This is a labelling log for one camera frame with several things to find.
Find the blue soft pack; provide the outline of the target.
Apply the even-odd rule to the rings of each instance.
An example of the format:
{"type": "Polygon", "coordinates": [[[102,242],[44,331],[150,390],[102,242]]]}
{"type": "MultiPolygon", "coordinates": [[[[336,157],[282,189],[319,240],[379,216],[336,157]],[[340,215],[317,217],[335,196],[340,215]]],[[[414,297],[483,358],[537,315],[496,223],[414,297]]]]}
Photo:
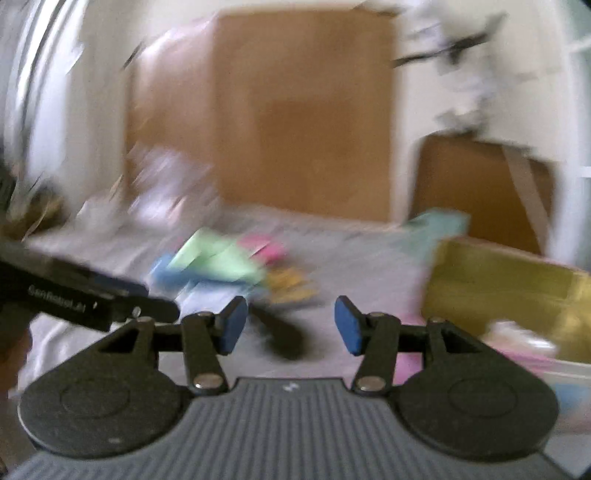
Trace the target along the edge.
{"type": "Polygon", "coordinates": [[[187,269],[176,269],[170,265],[172,256],[164,254],[158,257],[149,273],[151,288],[161,291],[178,291],[187,285],[197,285],[204,277],[187,269]]]}

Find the yellow small packet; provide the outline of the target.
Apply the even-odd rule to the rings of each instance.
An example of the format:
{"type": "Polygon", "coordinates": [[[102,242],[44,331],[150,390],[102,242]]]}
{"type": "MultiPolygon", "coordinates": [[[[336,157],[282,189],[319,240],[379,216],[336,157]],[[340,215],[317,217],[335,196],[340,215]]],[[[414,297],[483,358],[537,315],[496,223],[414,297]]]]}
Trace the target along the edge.
{"type": "Polygon", "coordinates": [[[267,299],[273,305],[308,302],[318,296],[318,289],[304,272],[294,267],[273,267],[267,270],[267,299]]]}

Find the pink towel cloth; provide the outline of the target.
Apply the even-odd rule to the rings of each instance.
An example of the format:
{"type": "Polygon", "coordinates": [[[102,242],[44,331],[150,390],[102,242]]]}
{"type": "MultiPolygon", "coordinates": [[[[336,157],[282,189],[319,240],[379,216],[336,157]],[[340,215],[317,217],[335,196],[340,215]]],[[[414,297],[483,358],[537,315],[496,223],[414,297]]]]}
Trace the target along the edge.
{"type": "Polygon", "coordinates": [[[238,238],[238,246],[249,257],[263,265],[273,265],[287,257],[287,249],[279,241],[265,235],[244,235],[238,238]]]}

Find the grey floral tablecloth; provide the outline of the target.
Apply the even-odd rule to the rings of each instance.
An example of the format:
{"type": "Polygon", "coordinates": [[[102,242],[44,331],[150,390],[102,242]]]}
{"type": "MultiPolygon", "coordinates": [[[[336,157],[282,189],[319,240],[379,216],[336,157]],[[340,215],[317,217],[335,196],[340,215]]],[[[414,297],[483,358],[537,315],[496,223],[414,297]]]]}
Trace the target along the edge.
{"type": "Polygon", "coordinates": [[[134,227],[98,233],[69,225],[34,237],[31,246],[141,282],[177,301],[183,313],[219,311],[233,296],[245,296],[266,317],[250,319],[235,353],[222,359],[230,378],[350,379],[359,362],[339,340],[335,299],[346,295],[363,310],[411,318],[445,219],[429,211],[402,227],[372,227],[228,211],[214,230],[225,239],[253,240],[262,251],[283,247],[284,256],[250,286],[167,279],[179,240],[134,227]]]}

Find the teal plastic mug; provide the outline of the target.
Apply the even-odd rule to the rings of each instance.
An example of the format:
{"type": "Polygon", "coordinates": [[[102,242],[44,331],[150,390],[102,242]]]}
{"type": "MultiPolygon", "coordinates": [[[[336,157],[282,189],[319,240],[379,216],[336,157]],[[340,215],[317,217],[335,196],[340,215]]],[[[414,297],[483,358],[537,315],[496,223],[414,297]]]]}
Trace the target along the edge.
{"type": "Polygon", "coordinates": [[[404,226],[402,249],[421,263],[430,263],[439,243],[468,233],[469,214],[449,209],[429,209],[404,226]]]}

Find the clear plastic bag with cups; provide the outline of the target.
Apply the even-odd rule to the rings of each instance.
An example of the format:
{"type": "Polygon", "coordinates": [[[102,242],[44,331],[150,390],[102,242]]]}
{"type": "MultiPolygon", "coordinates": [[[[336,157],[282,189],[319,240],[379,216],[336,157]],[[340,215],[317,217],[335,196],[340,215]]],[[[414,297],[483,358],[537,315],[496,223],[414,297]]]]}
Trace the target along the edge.
{"type": "Polygon", "coordinates": [[[214,222],[221,210],[211,165],[163,146],[135,144],[124,175],[90,197],[75,220],[95,232],[123,226],[189,233],[214,222]]]}

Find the pink cookie tin box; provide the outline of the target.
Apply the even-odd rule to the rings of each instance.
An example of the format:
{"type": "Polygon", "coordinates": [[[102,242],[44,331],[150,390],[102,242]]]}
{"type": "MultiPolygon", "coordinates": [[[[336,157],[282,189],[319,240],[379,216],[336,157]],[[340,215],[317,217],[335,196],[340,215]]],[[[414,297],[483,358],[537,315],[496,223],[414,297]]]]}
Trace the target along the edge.
{"type": "Polygon", "coordinates": [[[502,344],[509,357],[542,377],[560,404],[557,431],[590,430],[590,275],[542,257],[467,237],[441,241],[410,325],[449,320],[482,338],[511,321],[551,343],[545,356],[502,344]]]}

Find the large cardboard sheet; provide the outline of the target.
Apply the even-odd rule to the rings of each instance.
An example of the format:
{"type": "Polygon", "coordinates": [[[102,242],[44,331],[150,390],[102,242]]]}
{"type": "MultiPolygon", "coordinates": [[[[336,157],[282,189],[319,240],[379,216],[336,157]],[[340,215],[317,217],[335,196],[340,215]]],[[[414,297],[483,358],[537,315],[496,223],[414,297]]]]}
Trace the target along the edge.
{"type": "Polygon", "coordinates": [[[207,163],[222,198],[386,222],[394,25],[361,8],[225,12],[134,56],[129,144],[207,163]]]}

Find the white light bulb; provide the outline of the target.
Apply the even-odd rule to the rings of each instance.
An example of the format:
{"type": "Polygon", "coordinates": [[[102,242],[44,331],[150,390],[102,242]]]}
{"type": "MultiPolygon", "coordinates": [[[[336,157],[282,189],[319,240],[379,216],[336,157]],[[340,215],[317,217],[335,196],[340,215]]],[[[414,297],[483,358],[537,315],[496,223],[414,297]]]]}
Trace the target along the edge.
{"type": "Polygon", "coordinates": [[[462,102],[436,117],[446,130],[478,136],[489,127],[493,100],[500,88],[492,44],[506,19],[506,12],[489,15],[479,32],[450,40],[437,61],[444,85],[464,95],[462,102]]]}

